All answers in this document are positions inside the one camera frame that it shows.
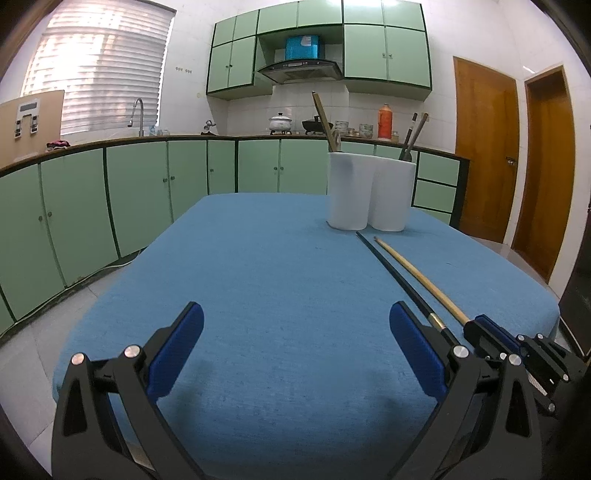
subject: silver screw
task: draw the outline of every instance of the silver screw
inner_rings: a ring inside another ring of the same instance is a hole
[[[458,358],[466,358],[470,354],[470,352],[468,351],[468,349],[465,346],[456,345],[453,348],[453,354]]]
[[[125,348],[125,350],[123,350],[123,354],[127,357],[127,358],[135,358],[139,355],[139,346],[137,345],[129,345],[128,347]]]
[[[83,353],[75,353],[72,355],[72,365],[80,365],[84,361]]]
[[[519,355],[512,353],[509,355],[509,363],[511,365],[515,365],[516,367],[518,367],[521,365],[521,357]]]

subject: window blind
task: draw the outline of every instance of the window blind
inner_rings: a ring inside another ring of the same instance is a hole
[[[173,16],[136,0],[64,0],[31,59],[22,95],[65,90],[62,134],[126,127],[138,97],[144,125],[155,125]]]

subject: red thermos bottle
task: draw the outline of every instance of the red thermos bottle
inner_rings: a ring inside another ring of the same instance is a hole
[[[387,104],[378,111],[378,138],[392,140],[392,109]]]

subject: white blinds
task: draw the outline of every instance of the white blinds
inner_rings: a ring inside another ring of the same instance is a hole
[[[22,95],[65,90],[62,134],[125,127],[137,97],[144,125],[154,125],[173,16],[136,0],[64,0],[41,37]]]

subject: blue gripper pad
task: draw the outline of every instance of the blue gripper pad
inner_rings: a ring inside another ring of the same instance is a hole
[[[390,330],[394,338],[425,394],[441,402],[447,395],[445,366],[417,325],[420,322],[404,302],[392,305]]]
[[[513,336],[507,332],[503,327],[499,327],[495,322],[493,322],[490,318],[486,315],[479,315],[474,319],[474,321],[482,328],[487,329],[491,332],[497,340],[499,340],[505,348],[509,351],[509,353],[516,353],[519,355],[520,348],[519,344],[513,338]]]
[[[175,323],[173,332],[150,363],[146,395],[152,402],[170,393],[199,340],[204,323],[201,305],[193,303]]]

